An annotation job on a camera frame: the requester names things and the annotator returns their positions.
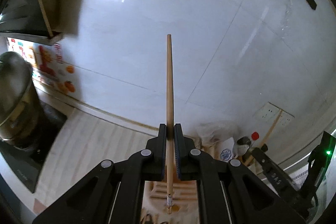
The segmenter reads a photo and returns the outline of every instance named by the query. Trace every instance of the wall outlet plate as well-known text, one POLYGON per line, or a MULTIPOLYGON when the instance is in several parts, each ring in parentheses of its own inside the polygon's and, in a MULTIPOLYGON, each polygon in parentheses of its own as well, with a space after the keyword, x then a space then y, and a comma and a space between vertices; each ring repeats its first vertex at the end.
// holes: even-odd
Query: wall outlet plate
POLYGON ((294 120, 294 116, 289 114, 288 112, 283 111, 278 121, 278 125, 281 127, 285 127, 288 125, 292 120, 294 120))
POLYGON ((268 122, 269 120, 274 120, 277 117, 279 111, 280 108, 271 104, 270 102, 267 102, 262 108, 260 108, 256 112, 255 117, 258 120, 268 122))

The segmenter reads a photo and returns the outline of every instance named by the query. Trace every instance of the gas stove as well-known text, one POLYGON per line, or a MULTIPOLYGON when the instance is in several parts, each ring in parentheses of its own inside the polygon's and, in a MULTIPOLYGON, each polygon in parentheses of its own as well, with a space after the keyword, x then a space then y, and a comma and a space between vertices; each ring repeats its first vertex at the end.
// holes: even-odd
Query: gas stove
POLYGON ((53 142, 67 120, 67 116, 52 106, 41 102, 44 117, 31 133, 40 138, 29 147, 15 147, 0 141, 0 152, 10 168, 32 192, 35 192, 38 177, 53 142))

